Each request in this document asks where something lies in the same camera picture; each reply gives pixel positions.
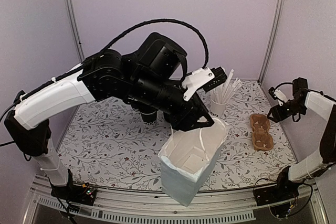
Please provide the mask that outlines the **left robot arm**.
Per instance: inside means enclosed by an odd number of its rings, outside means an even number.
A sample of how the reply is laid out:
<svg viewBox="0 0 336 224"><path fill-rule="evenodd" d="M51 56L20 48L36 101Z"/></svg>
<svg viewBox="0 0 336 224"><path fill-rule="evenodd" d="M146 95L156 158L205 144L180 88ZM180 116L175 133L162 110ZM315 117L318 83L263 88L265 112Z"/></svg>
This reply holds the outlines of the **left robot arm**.
<svg viewBox="0 0 336 224"><path fill-rule="evenodd" d="M164 112L175 130L212 126L197 90L207 89L215 75L206 66L188 73L186 57L180 45L157 32L126 55L107 44L70 71L31 92L19 92L1 121L25 158L37 160L52 188L73 200L78 187L55 152L49 119L69 108L115 97L137 104L141 112Z"/></svg>

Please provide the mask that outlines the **brown cardboard cup carrier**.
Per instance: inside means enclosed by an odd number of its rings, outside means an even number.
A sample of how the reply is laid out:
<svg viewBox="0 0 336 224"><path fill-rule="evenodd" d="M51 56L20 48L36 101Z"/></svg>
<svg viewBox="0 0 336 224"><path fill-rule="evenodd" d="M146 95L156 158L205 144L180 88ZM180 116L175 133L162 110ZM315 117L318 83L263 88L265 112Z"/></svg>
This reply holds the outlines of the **brown cardboard cup carrier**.
<svg viewBox="0 0 336 224"><path fill-rule="evenodd" d="M250 115L250 126L252 129L252 142L254 150L269 151L273 149L273 138L269 133L270 122L263 114L254 113Z"/></svg>

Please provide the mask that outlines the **stack of black lids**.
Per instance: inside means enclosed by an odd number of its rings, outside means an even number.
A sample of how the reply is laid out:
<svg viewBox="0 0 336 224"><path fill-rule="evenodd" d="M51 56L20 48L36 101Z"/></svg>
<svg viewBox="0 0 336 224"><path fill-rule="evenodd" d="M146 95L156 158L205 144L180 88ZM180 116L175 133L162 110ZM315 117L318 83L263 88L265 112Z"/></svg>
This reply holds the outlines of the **stack of black lids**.
<svg viewBox="0 0 336 224"><path fill-rule="evenodd" d="M173 116L167 113L163 113L164 119L167 123L172 123L173 122Z"/></svg>

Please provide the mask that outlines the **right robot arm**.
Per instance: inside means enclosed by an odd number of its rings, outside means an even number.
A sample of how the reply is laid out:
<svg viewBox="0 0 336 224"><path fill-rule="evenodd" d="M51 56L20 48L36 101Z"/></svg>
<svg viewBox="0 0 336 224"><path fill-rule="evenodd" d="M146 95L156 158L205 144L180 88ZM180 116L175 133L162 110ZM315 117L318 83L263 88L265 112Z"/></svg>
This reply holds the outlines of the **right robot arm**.
<svg viewBox="0 0 336 224"><path fill-rule="evenodd" d="M291 194L291 185L317 178L335 165L335 99L310 89L308 80L301 77L271 87L268 93L278 101L267 114L271 121L278 123L292 118L299 122L304 115L312 115L317 120L304 120L306 125L299 127L303 136L290 134L301 141L307 140L312 146L309 148L311 154L280 172L271 196L282 201Z"/></svg>

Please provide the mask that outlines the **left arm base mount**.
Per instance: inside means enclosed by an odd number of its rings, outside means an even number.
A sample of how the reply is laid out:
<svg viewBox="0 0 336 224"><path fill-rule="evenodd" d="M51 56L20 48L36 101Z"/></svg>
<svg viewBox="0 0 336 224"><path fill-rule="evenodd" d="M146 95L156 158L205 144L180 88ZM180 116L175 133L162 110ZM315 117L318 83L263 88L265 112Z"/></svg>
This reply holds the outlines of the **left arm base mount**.
<svg viewBox="0 0 336 224"><path fill-rule="evenodd" d="M51 195L65 200L66 202L75 202L82 205L93 206L95 203L97 188L88 183L80 186L68 182L66 186L51 185Z"/></svg>

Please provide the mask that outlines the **white paper bag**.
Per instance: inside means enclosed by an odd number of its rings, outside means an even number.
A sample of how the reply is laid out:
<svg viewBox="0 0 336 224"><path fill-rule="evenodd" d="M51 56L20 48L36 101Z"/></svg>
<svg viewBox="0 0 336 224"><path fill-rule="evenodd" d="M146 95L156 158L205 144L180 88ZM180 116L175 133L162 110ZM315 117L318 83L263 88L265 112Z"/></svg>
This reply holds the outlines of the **white paper bag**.
<svg viewBox="0 0 336 224"><path fill-rule="evenodd" d="M229 124L217 118L211 127L172 129L158 153L162 191L187 207L214 170L228 131Z"/></svg>

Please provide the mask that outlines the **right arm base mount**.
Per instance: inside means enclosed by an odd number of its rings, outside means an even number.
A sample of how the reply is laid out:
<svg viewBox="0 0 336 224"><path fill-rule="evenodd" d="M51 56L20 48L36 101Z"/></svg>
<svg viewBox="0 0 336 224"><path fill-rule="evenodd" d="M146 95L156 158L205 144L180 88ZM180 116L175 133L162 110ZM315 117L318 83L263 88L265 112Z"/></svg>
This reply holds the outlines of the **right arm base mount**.
<svg viewBox="0 0 336 224"><path fill-rule="evenodd" d="M290 201L289 203L269 207L270 213L279 220L295 216L302 210L304 210L309 201L311 200L314 192L313 186L305 182L302 183L291 182L288 186L286 185L282 189L280 189L277 185L256 189L257 184L262 180L274 183L276 182L275 180L271 180L268 178L260 178L256 180L256 182L253 185L253 196L255 198L257 206L264 206L284 200L291 200L292 198L294 199L293 202ZM293 212L293 210L296 208L298 204L298 197L299 197L298 188L301 185L309 186L310 195L308 200L304 203L304 205L299 210Z"/></svg>

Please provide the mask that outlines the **black paper coffee cup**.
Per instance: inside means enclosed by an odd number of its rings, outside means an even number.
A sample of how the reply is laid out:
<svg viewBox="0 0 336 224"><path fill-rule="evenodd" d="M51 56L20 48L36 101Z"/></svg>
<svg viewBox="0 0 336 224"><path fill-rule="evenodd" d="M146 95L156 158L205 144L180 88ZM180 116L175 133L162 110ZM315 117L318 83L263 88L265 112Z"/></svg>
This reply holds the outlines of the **black paper coffee cup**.
<svg viewBox="0 0 336 224"><path fill-rule="evenodd" d="M145 125L153 125L156 123L157 119L157 111L151 112L151 113L143 113L140 112L142 121Z"/></svg>

